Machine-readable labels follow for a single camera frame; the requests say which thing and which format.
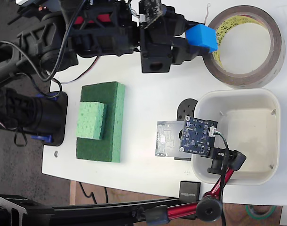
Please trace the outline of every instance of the gray floor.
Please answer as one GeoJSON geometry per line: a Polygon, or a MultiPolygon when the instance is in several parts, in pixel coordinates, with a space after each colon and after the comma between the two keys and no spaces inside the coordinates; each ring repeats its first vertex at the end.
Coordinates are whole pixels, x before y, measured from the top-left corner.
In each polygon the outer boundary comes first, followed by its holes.
{"type": "MultiPolygon", "coordinates": [[[[17,9],[15,1],[0,0],[0,40],[12,40],[38,21],[22,18],[7,26],[17,9]]],[[[48,91],[49,84],[36,81],[41,89],[48,91]]],[[[14,81],[9,87],[24,95],[37,94],[27,79],[14,81]]],[[[27,147],[19,148],[13,138],[12,132],[0,130],[0,194],[18,194],[46,205],[68,205],[70,181],[41,173],[43,145],[28,137],[27,147]]]]}

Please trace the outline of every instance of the green sponge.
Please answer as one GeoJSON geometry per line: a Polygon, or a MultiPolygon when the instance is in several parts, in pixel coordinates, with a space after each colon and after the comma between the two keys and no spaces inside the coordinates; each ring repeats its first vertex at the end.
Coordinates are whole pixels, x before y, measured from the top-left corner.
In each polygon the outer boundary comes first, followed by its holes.
{"type": "Polygon", "coordinates": [[[77,137],[101,140],[106,105],[99,102],[81,102],[79,108],[77,137]]]}
{"type": "Polygon", "coordinates": [[[102,140],[77,138],[78,159],[120,162],[124,96],[125,86],[118,82],[83,86],[81,101],[104,103],[107,111],[102,140]]]}

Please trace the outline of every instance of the black cable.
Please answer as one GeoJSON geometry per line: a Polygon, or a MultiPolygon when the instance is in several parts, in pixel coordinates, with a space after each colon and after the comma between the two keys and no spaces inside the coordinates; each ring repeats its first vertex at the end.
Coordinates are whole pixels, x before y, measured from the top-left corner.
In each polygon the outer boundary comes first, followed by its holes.
{"type": "Polygon", "coordinates": [[[222,220],[222,226],[226,226],[226,218],[225,218],[223,210],[222,210],[222,213],[221,213],[221,220],[222,220]]]}
{"type": "Polygon", "coordinates": [[[71,80],[71,81],[67,81],[67,82],[60,82],[61,84],[63,85],[66,85],[66,84],[70,84],[72,82],[75,82],[77,80],[79,80],[80,78],[82,78],[84,75],[86,75],[97,63],[97,61],[99,60],[100,56],[96,56],[95,60],[93,61],[93,63],[89,66],[89,68],[84,71],[81,75],[79,75],[77,78],[75,78],[74,80],[71,80]]]}
{"type": "Polygon", "coordinates": [[[105,190],[105,196],[106,196],[106,203],[108,203],[108,192],[107,192],[107,188],[104,187],[104,190],[105,190]]]}
{"type": "Polygon", "coordinates": [[[86,197],[86,198],[92,198],[94,204],[96,204],[95,194],[93,194],[93,192],[91,192],[90,195],[87,195],[81,182],[79,182],[79,185],[81,186],[82,192],[83,192],[83,194],[85,195],[85,197],[86,197]]]}
{"type": "Polygon", "coordinates": [[[55,83],[58,84],[58,86],[59,86],[59,91],[57,92],[56,95],[51,96],[51,95],[49,95],[49,94],[44,93],[44,92],[38,87],[38,85],[36,84],[36,82],[35,82],[35,80],[34,80],[34,78],[33,78],[32,76],[30,76],[29,74],[26,74],[26,73],[24,73],[24,72],[19,72],[19,73],[17,73],[16,75],[19,75],[19,74],[25,75],[28,79],[30,79],[31,82],[32,82],[32,85],[34,86],[34,88],[35,88],[40,94],[42,94],[42,95],[43,95],[44,97],[46,97],[46,98],[55,98],[55,97],[58,97],[58,96],[61,95],[61,93],[62,93],[62,91],[63,91],[63,88],[62,88],[61,83],[60,83],[57,79],[55,79],[55,78],[53,78],[52,81],[54,81],[55,83]]]}
{"type": "Polygon", "coordinates": [[[65,31],[65,34],[64,34],[64,37],[63,37],[63,41],[62,41],[62,44],[61,44],[61,47],[60,47],[60,51],[59,51],[59,54],[58,54],[58,58],[57,58],[57,61],[55,63],[55,66],[54,66],[54,69],[52,70],[52,72],[50,73],[50,75],[48,75],[47,78],[44,78],[43,81],[49,81],[51,80],[54,75],[56,74],[56,72],[58,71],[60,65],[61,65],[61,62],[63,60],[63,56],[64,56],[64,53],[65,53],[65,48],[66,48],[66,45],[67,45],[67,41],[68,41],[68,35],[69,35],[69,32],[70,30],[72,29],[72,26],[74,25],[74,22],[76,21],[80,11],[82,10],[84,4],[87,2],[87,0],[81,0],[80,4],[78,5],[76,11],[74,11],[73,15],[72,15],[72,18],[66,28],[66,31],[65,31]]]}
{"type": "MultiPolygon", "coordinates": [[[[224,135],[222,133],[220,133],[219,131],[215,131],[214,134],[219,135],[225,144],[225,153],[224,153],[224,158],[223,158],[221,183],[220,183],[220,191],[219,191],[219,200],[221,201],[221,203],[223,205],[223,192],[224,192],[225,176],[226,176],[228,159],[229,159],[229,149],[228,149],[228,144],[227,144],[227,141],[226,141],[224,135]]],[[[226,219],[225,219],[225,215],[224,215],[224,210],[222,210],[222,213],[221,213],[221,220],[222,220],[222,226],[226,226],[226,219]]]]}
{"type": "Polygon", "coordinates": [[[78,14],[82,10],[82,8],[86,2],[87,2],[87,0],[82,0],[81,3],[78,5],[77,10],[73,13],[72,18],[71,18],[71,20],[70,20],[70,22],[66,28],[66,31],[65,31],[65,34],[64,34],[64,37],[62,40],[62,44],[61,44],[61,47],[59,50],[59,54],[57,57],[57,61],[56,61],[55,66],[54,66],[54,69],[52,70],[52,72],[49,75],[47,75],[47,77],[45,77],[46,75],[44,75],[44,76],[42,75],[42,73],[39,71],[38,67],[34,64],[34,62],[31,60],[31,58],[19,46],[17,46],[16,44],[14,44],[10,41],[0,41],[0,44],[10,45],[10,46],[16,48],[28,60],[28,62],[31,64],[31,66],[33,67],[33,69],[35,70],[35,72],[39,76],[39,78],[44,82],[49,81],[54,77],[54,75],[56,74],[56,72],[58,71],[58,69],[61,65],[61,62],[63,60],[63,56],[65,54],[65,48],[67,45],[67,41],[68,41],[68,34],[69,34],[70,30],[72,29],[72,26],[74,25],[74,22],[78,16],[78,14]]]}

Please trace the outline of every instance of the circuit board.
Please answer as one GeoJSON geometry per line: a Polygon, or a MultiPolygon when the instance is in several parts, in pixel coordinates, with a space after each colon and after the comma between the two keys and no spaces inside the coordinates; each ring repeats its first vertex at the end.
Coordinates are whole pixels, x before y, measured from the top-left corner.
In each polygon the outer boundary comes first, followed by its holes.
{"type": "Polygon", "coordinates": [[[179,151],[209,156],[210,148],[215,144],[215,136],[210,132],[213,132],[217,125],[216,121],[186,116],[179,151]]]}
{"type": "Polygon", "coordinates": [[[163,11],[161,7],[161,0],[144,0],[144,10],[147,22],[145,29],[162,16],[163,11]]]}

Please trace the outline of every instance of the blue circuit board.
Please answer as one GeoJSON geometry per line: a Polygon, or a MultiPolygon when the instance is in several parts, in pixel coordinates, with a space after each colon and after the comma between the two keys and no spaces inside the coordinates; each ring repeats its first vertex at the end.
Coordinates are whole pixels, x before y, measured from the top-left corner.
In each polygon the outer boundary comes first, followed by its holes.
{"type": "Polygon", "coordinates": [[[218,122],[206,121],[186,116],[181,135],[180,151],[209,156],[215,144],[215,136],[209,136],[209,130],[216,128],[218,122]]]}

